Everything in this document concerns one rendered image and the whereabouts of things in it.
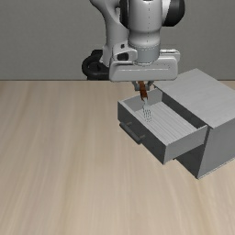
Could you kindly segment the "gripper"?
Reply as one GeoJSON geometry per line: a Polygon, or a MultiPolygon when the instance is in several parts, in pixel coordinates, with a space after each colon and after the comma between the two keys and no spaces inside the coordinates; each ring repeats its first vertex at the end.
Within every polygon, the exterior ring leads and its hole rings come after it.
{"type": "Polygon", "coordinates": [[[109,80],[111,82],[132,82],[135,91],[140,85],[135,81],[148,81],[145,84],[147,91],[153,81],[174,80],[178,75],[178,50],[160,50],[159,58],[151,63],[137,63],[136,50],[123,50],[113,53],[109,63],[109,80]]]}

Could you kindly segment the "brown-handled silver fork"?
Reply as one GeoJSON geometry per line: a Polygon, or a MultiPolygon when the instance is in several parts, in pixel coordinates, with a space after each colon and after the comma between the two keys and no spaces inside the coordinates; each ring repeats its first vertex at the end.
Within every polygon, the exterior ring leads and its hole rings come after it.
{"type": "Polygon", "coordinates": [[[143,116],[147,122],[151,121],[151,107],[148,104],[148,95],[143,81],[138,81],[140,86],[140,97],[143,101],[143,116]]]}

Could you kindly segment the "grey cabinet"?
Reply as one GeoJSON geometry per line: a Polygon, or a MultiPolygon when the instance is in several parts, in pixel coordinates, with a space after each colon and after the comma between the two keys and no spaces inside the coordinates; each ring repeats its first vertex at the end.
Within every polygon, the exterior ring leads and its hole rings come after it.
{"type": "Polygon", "coordinates": [[[235,159],[235,90],[198,69],[155,87],[173,111],[196,128],[207,127],[203,143],[177,158],[195,178],[235,159]]]}

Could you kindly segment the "open grey drawer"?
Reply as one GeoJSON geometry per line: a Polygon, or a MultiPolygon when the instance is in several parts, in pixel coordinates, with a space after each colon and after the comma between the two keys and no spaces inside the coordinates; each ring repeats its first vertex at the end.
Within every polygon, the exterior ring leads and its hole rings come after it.
{"type": "Polygon", "coordinates": [[[140,95],[117,102],[117,119],[130,137],[162,164],[204,144],[207,124],[159,89],[148,93],[151,121],[143,116],[140,95]]]}

